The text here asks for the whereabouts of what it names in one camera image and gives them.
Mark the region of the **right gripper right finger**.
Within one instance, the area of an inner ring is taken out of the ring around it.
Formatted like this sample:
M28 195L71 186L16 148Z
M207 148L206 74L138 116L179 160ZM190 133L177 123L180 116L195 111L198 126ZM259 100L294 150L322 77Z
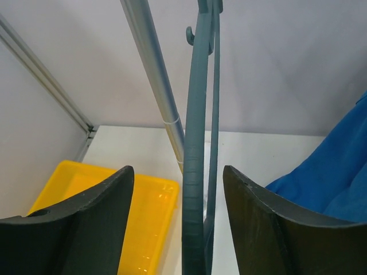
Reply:
M240 274L366 274L366 224L298 206L233 166L222 178Z

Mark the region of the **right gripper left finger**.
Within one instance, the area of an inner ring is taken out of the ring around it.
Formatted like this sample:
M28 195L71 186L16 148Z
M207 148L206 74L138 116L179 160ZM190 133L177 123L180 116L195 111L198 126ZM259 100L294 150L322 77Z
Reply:
M1 220L1 274L117 274L134 188L125 166L97 185Z

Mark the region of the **grey-blue hanger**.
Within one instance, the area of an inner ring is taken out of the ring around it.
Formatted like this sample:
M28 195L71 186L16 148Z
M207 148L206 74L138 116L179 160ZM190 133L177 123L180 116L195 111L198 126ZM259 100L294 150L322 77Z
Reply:
M196 31L186 29L193 46L183 160L182 274L211 274L218 168L220 106L220 14L222 1L198 1ZM205 113L209 55L214 81L208 196L204 197Z

